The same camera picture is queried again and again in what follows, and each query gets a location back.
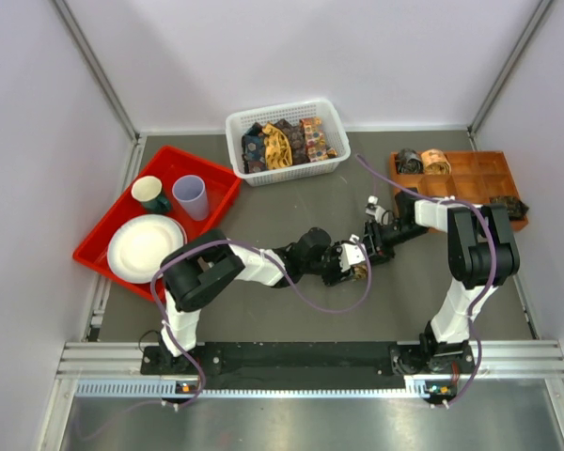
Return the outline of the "floral patterned tie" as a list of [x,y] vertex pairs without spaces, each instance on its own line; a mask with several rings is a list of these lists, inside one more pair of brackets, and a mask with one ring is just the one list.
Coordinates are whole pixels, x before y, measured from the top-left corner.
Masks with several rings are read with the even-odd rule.
[[351,266],[351,279],[353,281],[367,279],[368,273],[369,270],[366,263],[359,263]]

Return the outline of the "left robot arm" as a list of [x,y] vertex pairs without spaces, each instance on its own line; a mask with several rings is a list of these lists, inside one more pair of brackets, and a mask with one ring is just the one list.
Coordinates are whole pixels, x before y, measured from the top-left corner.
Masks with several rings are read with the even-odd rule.
[[315,275],[331,287],[368,278],[376,256],[370,243],[356,235],[331,242],[317,227],[275,249],[245,245],[210,230],[167,256],[155,274],[164,286],[162,361],[178,373],[192,366],[200,311],[234,281],[296,289],[303,276]]

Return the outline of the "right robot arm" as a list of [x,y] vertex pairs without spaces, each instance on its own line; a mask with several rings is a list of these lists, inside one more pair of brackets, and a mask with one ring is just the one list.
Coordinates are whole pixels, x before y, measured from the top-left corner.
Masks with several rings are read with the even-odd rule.
[[371,265],[383,264],[395,248],[426,234],[446,233],[452,280],[445,300],[416,345],[394,344],[389,353],[395,373],[442,372],[472,357],[469,340],[481,307],[518,272],[520,255],[506,207],[469,204],[451,197],[424,198],[410,191],[396,195],[399,211],[368,198],[364,244]]

